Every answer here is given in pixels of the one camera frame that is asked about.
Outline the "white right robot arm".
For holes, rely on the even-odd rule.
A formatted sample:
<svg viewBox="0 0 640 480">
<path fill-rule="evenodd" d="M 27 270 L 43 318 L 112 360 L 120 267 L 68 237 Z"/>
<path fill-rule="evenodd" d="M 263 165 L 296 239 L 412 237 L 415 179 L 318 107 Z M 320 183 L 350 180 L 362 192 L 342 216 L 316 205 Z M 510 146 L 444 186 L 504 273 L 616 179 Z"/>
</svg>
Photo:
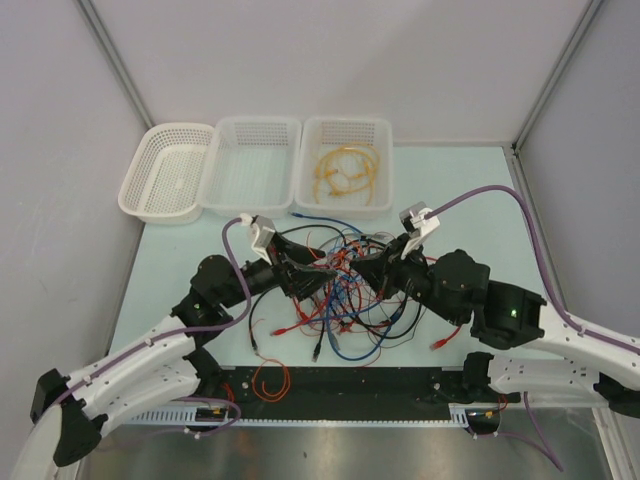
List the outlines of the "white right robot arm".
<svg viewBox="0 0 640 480">
<path fill-rule="evenodd" d="M 397 238 L 351 266 L 380 297 L 403 292 L 450 324 L 469 326 L 471 337 L 492 349 L 466 355 L 457 386 L 444 390 L 452 400 L 537 393 L 603 400 L 618 414 L 638 417 L 638 340 L 563 319 L 540 295 L 491 280 L 489 267 L 463 250 L 434 263 L 402 250 Z"/>
</svg>

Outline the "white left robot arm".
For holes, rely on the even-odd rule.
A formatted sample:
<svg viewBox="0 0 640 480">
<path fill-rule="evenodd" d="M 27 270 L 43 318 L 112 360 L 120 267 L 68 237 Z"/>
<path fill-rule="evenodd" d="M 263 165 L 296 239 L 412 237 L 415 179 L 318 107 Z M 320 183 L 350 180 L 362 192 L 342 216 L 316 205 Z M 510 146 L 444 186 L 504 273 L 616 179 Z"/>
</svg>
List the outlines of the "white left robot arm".
<svg viewBox="0 0 640 480">
<path fill-rule="evenodd" d="M 337 275 L 318 265 L 323 251 L 278 232 L 255 235 L 252 248 L 258 258 L 245 265 L 231 252 L 204 258 L 187 295 L 130 345 L 67 375 L 42 374 L 13 478 L 52 479 L 132 417 L 183 397 L 214 397 L 220 368 L 204 347 L 249 315 L 254 296 L 279 289 L 302 301 Z"/>
</svg>

